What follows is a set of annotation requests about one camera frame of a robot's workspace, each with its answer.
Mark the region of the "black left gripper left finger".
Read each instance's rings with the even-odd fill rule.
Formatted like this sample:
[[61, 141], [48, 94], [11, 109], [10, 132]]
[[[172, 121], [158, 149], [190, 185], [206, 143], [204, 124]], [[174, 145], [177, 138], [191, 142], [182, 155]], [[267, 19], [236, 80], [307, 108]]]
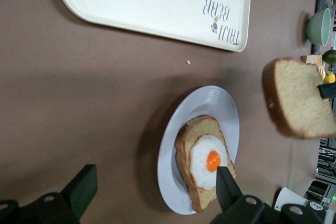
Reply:
[[72, 212], [85, 212], [98, 190], [97, 166], [85, 165], [61, 191]]

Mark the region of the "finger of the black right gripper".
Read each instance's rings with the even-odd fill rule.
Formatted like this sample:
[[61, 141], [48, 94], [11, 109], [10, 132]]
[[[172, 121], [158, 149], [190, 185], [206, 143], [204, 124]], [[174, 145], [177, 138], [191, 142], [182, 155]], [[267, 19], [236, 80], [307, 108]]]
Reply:
[[318, 85], [320, 96], [323, 99], [331, 99], [336, 97], [336, 83], [328, 83]]

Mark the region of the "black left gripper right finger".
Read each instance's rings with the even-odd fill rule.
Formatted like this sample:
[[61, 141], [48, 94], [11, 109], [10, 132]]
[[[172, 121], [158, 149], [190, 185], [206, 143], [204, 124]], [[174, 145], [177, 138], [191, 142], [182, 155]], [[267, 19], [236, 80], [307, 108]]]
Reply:
[[242, 191], [227, 167], [220, 166], [216, 173], [216, 196], [222, 212], [226, 212], [241, 196]]

